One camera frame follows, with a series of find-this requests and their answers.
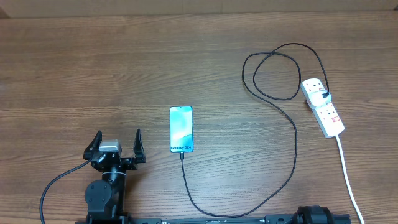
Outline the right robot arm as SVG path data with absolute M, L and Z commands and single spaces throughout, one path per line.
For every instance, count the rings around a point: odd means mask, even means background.
M 302 206 L 294 213 L 293 224 L 335 224 L 333 214 L 327 207 Z

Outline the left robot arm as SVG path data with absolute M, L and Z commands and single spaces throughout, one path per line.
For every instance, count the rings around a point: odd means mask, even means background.
M 122 157 L 122 147 L 117 139 L 105 141 L 102 132 L 85 149 L 83 158 L 102 173 L 101 179 L 90 183 L 85 190 L 88 205 L 86 223 L 132 223 L 130 214 L 124 211 L 126 172 L 137 170 L 146 161 L 138 129 L 133 146 L 133 157 Z

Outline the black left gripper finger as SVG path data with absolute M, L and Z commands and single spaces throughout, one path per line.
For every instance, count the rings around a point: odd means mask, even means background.
M 88 147 L 84 150 L 83 158 L 84 160 L 90 160 L 94 156 L 94 154 L 99 151 L 100 144 L 102 142 L 102 132 L 99 130 L 92 142 L 88 145 Z
M 136 164 L 142 164 L 142 163 L 146 162 L 146 155 L 144 152 L 144 146 L 142 145 L 140 129 L 138 129 L 136 131 L 136 137 L 134 140 L 133 151 L 134 151 L 134 162 Z

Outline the blue Galaxy smartphone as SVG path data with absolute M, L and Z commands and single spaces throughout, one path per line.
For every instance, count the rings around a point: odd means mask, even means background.
M 170 107 L 170 151 L 193 152 L 193 109 L 191 106 Z

